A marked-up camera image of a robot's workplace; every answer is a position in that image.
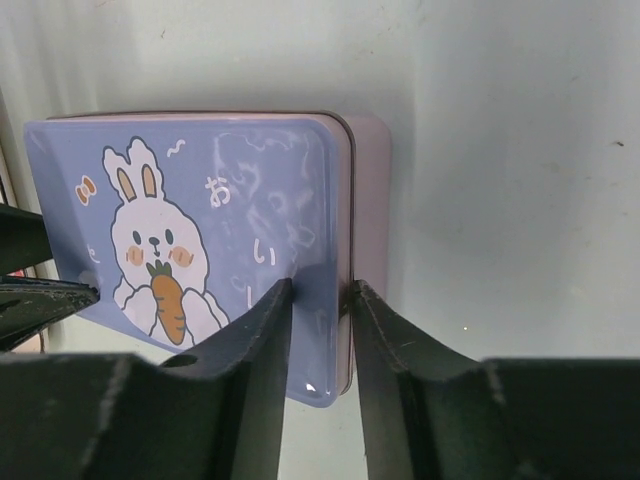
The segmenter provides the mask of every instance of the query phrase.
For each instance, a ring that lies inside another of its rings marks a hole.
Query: cartoon rabbit
[[[134,137],[127,157],[111,147],[102,157],[122,200],[111,225],[122,272],[113,297],[151,338],[189,348],[228,325],[229,319],[206,290],[209,260],[198,227],[165,198],[154,153]]]

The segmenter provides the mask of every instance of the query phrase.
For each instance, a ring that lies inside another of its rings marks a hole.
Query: glossy surface
[[[0,129],[25,208],[39,208],[21,145],[33,118],[373,112],[394,143],[392,307],[476,359],[638,355],[637,1],[0,4]],[[156,355],[64,325],[57,349]],[[366,478],[355,392],[289,403],[282,479]]]
[[[27,126],[60,277],[101,292],[81,316],[181,351],[292,277],[288,394],[327,406],[339,393],[338,144],[312,119],[170,118]]]

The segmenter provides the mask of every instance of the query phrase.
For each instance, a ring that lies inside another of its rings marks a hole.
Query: white wall
[[[640,2],[0,7],[2,142],[25,207],[37,209],[28,119],[370,111],[394,139],[390,302],[400,313],[475,357],[636,355]],[[96,332],[71,320],[58,344],[135,347]],[[288,403],[281,478],[365,478],[357,408],[355,390],[327,411]]]

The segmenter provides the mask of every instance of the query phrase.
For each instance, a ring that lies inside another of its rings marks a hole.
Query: carrot
[[[151,274],[151,292],[158,305],[157,315],[167,337],[175,345],[180,345],[186,332],[186,318],[182,309],[182,287],[173,278],[171,265],[156,260],[155,267],[147,263]]]

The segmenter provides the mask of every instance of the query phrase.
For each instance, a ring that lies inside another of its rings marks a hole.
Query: rabbit ear
[[[127,148],[127,156],[117,154],[111,147],[104,149],[102,163],[111,185],[123,202],[145,197],[164,199],[162,172],[153,152],[141,138],[133,137]]]
[[[164,198],[162,172],[158,168],[153,151],[141,138],[134,137],[127,149],[127,155],[131,162],[131,168],[140,179],[141,188],[138,191],[144,192],[145,197]]]
[[[122,193],[124,194],[127,202],[135,200],[137,195],[136,191],[133,189],[133,185],[131,184],[129,175],[127,175],[127,173],[122,168],[118,168],[117,175],[118,183],[120,184],[120,191],[122,191]]]
[[[142,187],[144,188],[145,197],[155,198],[158,196],[156,178],[153,176],[153,171],[149,165],[142,167]]]
[[[109,181],[123,202],[131,202],[135,198],[136,188],[129,176],[129,162],[122,155],[118,155],[112,148],[107,147],[102,154],[102,164],[109,175]]]

